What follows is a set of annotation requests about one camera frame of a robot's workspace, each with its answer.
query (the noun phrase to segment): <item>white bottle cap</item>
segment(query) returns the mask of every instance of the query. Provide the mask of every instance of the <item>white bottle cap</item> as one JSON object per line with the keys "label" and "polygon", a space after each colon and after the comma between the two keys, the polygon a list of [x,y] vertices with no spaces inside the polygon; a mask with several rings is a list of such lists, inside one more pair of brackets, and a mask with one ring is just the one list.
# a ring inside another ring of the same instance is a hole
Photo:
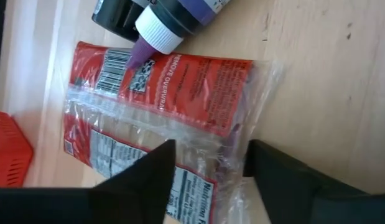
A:
{"label": "white bottle cap", "polygon": [[183,41],[160,21],[151,5],[137,19],[136,28],[141,37],[162,54],[170,54]]}

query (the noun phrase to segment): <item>light wood grain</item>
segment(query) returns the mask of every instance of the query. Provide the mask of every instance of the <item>light wood grain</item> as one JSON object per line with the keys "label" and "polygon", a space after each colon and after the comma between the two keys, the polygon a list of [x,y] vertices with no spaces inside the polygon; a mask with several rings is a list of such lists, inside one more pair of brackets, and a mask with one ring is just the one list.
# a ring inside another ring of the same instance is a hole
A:
{"label": "light wood grain", "polygon": [[[91,21],[95,1],[8,1],[0,110],[35,147],[29,186],[103,180],[62,152],[62,106],[79,40],[132,43]],[[279,60],[285,78],[254,137],[372,193],[385,192],[385,0],[234,0],[177,49]],[[252,223],[269,223],[253,183]]]}

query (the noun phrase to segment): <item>clear plastic overwrap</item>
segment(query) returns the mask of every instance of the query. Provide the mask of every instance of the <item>clear plastic overwrap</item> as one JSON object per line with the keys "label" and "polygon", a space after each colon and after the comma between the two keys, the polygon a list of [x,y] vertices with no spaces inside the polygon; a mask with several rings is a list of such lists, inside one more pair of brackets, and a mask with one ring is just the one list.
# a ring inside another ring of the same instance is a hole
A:
{"label": "clear plastic overwrap", "polygon": [[65,151],[111,177],[176,139],[167,213],[182,223],[226,223],[248,141],[281,67],[172,54],[128,70],[129,58],[129,49],[78,44],[65,103]]}

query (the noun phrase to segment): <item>purple bottle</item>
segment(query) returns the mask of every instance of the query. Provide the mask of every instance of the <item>purple bottle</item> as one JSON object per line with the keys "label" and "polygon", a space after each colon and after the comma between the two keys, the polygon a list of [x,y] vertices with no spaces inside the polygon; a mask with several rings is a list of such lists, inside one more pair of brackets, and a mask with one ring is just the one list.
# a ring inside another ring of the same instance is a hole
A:
{"label": "purple bottle", "polygon": [[157,0],[136,21],[140,33],[128,68],[140,67],[154,53],[170,54],[184,37],[211,22],[230,0]]}

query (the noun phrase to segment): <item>purple nozzle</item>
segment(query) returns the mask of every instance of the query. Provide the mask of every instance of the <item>purple nozzle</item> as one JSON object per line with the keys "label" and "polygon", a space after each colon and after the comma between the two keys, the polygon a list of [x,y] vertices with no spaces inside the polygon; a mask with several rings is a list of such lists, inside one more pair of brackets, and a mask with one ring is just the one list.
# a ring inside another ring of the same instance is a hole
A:
{"label": "purple nozzle", "polygon": [[131,50],[131,57],[126,67],[131,69],[139,68],[156,52],[158,51],[140,36]]}

